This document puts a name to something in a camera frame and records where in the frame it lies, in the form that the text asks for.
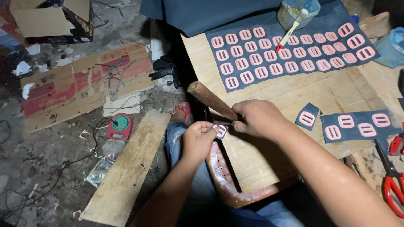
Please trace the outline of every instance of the red brush tip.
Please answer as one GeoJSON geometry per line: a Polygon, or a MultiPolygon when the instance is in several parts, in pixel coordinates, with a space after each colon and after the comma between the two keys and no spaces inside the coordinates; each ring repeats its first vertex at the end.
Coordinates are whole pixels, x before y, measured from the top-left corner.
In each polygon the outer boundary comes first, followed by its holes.
{"type": "Polygon", "coordinates": [[[277,46],[276,46],[276,50],[275,50],[275,53],[277,53],[280,49],[282,49],[282,45],[281,44],[278,44],[277,46]]]}

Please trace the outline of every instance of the wooden table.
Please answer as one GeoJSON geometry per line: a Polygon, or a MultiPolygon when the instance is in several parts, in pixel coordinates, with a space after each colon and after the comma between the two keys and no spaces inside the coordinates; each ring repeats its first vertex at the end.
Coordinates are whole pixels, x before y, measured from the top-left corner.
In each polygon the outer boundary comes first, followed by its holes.
{"type": "MultiPolygon", "coordinates": [[[[403,110],[397,101],[401,97],[397,88],[399,69],[370,62],[327,73],[282,76],[226,93],[205,34],[182,39],[198,80],[229,106],[249,99],[268,100],[291,122],[295,122],[308,102],[320,108],[324,115],[388,108],[395,127],[400,127],[404,121],[403,110]]],[[[319,116],[312,132],[301,129],[338,159],[356,152],[361,152],[357,159],[361,155],[368,158],[374,148],[370,140],[325,144],[319,116]]],[[[269,141],[239,134],[230,128],[222,142],[243,192],[254,191],[297,174],[284,154],[269,141]]]]}

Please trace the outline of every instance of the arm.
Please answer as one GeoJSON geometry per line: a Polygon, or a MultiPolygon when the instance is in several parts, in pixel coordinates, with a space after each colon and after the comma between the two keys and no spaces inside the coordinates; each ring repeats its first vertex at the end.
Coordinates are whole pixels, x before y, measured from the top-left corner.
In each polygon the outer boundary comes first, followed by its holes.
{"type": "Polygon", "coordinates": [[[273,103],[243,101],[235,104],[233,109],[245,120],[233,122],[235,130],[277,143],[336,225],[402,226],[371,187],[288,121],[273,103]]]}
{"type": "Polygon", "coordinates": [[[134,226],[176,226],[182,206],[198,168],[208,155],[219,128],[210,122],[195,122],[184,133],[182,158],[137,214],[134,226]]]}

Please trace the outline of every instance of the scissors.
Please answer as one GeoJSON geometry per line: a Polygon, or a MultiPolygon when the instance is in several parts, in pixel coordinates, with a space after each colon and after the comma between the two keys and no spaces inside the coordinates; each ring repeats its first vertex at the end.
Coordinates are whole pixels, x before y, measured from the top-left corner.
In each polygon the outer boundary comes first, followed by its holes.
{"type": "Polygon", "coordinates": [[[384,169],[386,170],[386,177],[384,178],[383,183],[384,200],[397,216],[404,218],[404,213],[399,211],[393,203],[394,200],[396,203],[400,203],[399,206],[404,206],[404,173],[396,170],[393,163],[388,158],[386,151],[380,146],[381,142],[378,139],[375,139],[375,144],[380,160],[383,163],[384,169]],[[394,182],[394,178],[397,178],[399,186],[397,186],[397,184],[394,182]],[[398,200],[391,194],[390,190],[394,192],[394,194],[398,197],[398,200]]]}

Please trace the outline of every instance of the foot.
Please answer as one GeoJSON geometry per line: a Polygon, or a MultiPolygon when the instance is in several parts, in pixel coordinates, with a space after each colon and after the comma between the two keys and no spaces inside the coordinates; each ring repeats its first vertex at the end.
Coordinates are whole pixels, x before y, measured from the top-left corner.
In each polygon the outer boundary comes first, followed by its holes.
{"type": "Polygon", "coordinates": [[[182,110],[178,110],[174,115],[173,113],[175,112],[175,110],[179,109],[179,108],[183,108],[185,112],[187,112],[187,108],[185,106],[185,104],[183,104],[182,106],[178,105],[176,107],[174,107],[174,109],[171,111],[171,122],[182,122],[185,123],[185,114],[182,110]]]}

